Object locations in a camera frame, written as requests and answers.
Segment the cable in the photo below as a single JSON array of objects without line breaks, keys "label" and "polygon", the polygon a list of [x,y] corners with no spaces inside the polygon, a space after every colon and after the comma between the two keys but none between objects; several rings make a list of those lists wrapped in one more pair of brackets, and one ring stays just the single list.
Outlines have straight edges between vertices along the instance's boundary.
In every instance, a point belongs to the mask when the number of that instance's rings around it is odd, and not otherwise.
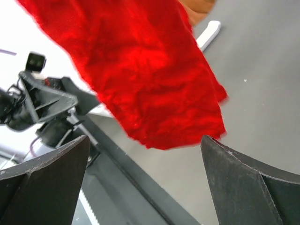
[{"label": "cable", "polygon": [[30,143],[29,151],[30,151],[30,153],[32,154],[32,156],[33,156],[34,158],[36,158],[36,157],[38,157],[38,156],[37,156],[36,153],[34,152],[33,146],[34,146],[34,144],[37,142],[37,140],[39,140],[39,139],[40,139],[39,137],[36,137],[36,138],[33,139],[33,141]]}]

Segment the red fabric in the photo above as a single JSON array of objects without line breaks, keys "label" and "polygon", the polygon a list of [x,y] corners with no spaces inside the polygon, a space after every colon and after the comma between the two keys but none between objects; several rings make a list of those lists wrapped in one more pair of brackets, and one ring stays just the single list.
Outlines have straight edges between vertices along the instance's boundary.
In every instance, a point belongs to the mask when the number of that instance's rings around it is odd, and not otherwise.
[{"label": "red fabric", "polygon": [[128,136],[162,150],[225,133],[227,94],[176,0],[18,0]]}]

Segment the floor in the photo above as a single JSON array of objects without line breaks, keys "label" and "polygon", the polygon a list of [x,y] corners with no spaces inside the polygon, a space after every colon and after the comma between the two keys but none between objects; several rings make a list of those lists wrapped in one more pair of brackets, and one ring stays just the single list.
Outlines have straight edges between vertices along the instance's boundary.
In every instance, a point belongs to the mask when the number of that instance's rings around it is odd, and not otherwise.
[{"label": "floor", "polygon": [[[267,164],[300,174],[300,1],[218,0],[209,20],[223,28],[205,55],[230,101],[222,106],[222,142]],[[114,119],[93,120],[158,184],[204,225],[218,220],[200,147],[146,150]]]}]

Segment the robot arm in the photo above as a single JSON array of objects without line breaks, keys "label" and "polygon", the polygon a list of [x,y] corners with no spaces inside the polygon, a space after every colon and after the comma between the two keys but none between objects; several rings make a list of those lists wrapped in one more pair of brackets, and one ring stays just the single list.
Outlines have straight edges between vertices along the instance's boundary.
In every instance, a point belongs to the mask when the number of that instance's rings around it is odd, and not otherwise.
[{"label": "robot arm", "polygon": [[45,61],[43,55],[31,52],[17,84],[7,91],[0,89],[0,124],[24,131],[36,123],[44,123],[37,135],[45,145],[55,148],[76,125],[67,120],[69,110],[75,108],[77,114],[85,115],[99,101],[77,88],[68,77],[35,79],[33,72],[41,72]]}]

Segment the red towel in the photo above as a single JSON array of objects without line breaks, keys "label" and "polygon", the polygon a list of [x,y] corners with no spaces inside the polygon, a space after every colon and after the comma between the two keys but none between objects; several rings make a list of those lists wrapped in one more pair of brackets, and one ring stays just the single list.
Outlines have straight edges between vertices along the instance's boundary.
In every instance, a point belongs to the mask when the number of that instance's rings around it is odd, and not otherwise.
[{"label": "red towel", "polygon": [[129,137],[147,148],[225,133],[227,97],[177,0],[18,0],[71,56]]}]

